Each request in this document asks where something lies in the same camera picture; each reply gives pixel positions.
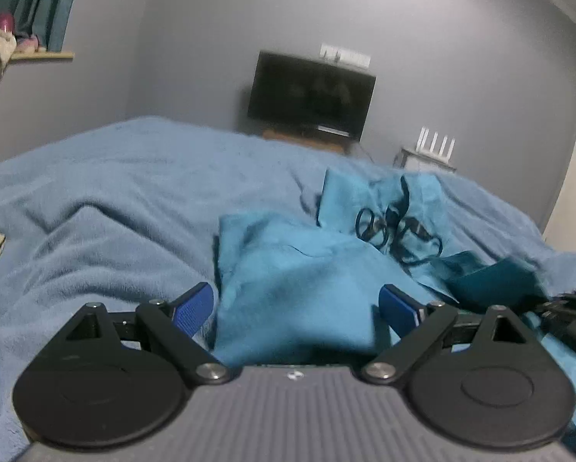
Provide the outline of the small white side table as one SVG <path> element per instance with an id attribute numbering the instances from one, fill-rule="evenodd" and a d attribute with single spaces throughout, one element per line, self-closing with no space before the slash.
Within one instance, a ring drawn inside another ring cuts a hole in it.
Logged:
<path id="1" fill-rule="evenodd" d="M 454 166 L 409 148 L 400 150 L 393 161 L 393 166 L 410 172 L 456 172 Z"/>

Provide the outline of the white wifi router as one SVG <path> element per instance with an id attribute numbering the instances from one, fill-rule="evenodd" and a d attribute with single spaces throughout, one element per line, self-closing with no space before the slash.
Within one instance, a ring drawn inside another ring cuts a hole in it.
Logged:
<path id="1" fill-rule="evenodd" d="M 455 149 L 456 140 L 448 135 L 439 135 L 437 131 L 430 128 L 420 128 L 415 152 L 423 156 L 431 157 L 433 160 L 449 164 Z"/>

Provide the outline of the wooden window sill shelf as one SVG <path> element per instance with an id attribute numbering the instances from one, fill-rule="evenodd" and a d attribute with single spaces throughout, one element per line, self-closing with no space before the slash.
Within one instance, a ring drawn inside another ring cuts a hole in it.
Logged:
<path id="1" fill-rule="evenodd" d="M 11 62 L 32 62 L 33 60 L 39 60 L 40 62 L 45 62 L 46 60 L 57 60 L 57 62 L 67 62 L 68 60 L 73 60 L 75 57 L 76 57 L 75 53 L 69 51 L 61 51 L 61 52 L 36 51 L 33 53 L 14 53 L 11 57 Z"/>

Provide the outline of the teal blue garment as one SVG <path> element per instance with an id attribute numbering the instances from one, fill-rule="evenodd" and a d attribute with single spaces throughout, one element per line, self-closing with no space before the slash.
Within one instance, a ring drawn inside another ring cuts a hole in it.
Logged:
<path id="1" fill-rule="evenodd" d="M 253 211 L 220 220 L 220 303 L 213 352 L 230 366 L 368 358 L 398 341 L 379 312 L 392 284 L 420 301 L 526 317 L 576 389 L 576 353 L 530 314 L 576 289 L 576 253 L 546 245 L 536 224 L 453 174 L 329 169 L 304 191 L 313 222 Z"/>

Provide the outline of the light blue bed blanket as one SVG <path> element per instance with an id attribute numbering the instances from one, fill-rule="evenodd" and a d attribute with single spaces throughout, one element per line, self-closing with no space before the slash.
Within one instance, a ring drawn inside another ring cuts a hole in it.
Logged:
<path id="1" fill-rule="evenodd" d="M 108 125 L 0 163 L 0 461 L 28 444 L 11 391 L 89 301 L 131 311 L 206 281 L 197 341 L 213 352 L 220 220 L 276 212 L 311 223 L 304 191 L 329 169 L 395 170 L 163 118 Z"/>

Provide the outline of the wooden tv stand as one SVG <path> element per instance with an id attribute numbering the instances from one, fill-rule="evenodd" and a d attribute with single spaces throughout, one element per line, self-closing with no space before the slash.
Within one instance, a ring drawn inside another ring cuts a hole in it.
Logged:
<path id="1" fill-rule="evenodd" d="M 262 137 L 268 141 L 284 142 L 301 147 L 342 154 L 346 156 L 348 149 L 346 144 L 339 140 L 326 136 L 316 136 L 312 132 L 292 132 L 279 131 L 278 129 L 266 128 L 262 132 Z"/>

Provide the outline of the white power strip on wall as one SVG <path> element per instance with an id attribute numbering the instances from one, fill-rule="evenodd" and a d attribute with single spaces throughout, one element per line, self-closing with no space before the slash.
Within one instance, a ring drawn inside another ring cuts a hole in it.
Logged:
<path id="1" fill-rule="evenodd" d="M 320 46 L 319 57 L 334 64 L 344 64 L 360 69 L 368 69 L 371 61 L 369 55 L 329 44 Z"/>

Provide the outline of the black flat screen television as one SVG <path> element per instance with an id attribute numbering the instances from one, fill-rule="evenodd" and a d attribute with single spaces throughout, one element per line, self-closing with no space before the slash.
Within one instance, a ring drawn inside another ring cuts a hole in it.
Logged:
<path id="1" fill-rule="evenodd" d="M 247 115 L 252 119 L 323 128 L 361 139 L 376 78 L 320 60 L 262 51 Z"/>

